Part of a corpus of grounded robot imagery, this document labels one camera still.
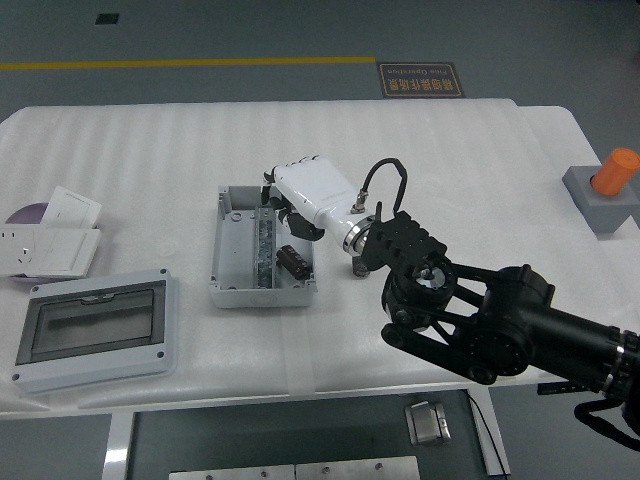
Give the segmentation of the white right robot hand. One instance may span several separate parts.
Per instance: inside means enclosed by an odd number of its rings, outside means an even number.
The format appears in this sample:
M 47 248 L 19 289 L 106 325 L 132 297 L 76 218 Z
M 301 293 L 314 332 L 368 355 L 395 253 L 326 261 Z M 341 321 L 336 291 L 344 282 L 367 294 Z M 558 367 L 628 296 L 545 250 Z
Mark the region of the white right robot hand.
M 363 251 L 373 221 L 365 208 L 367 194 L 328 159 L 305 157 L 266 171 L 261 198 L 291 235 L 317 241 L 329 232 L 350 255 Z

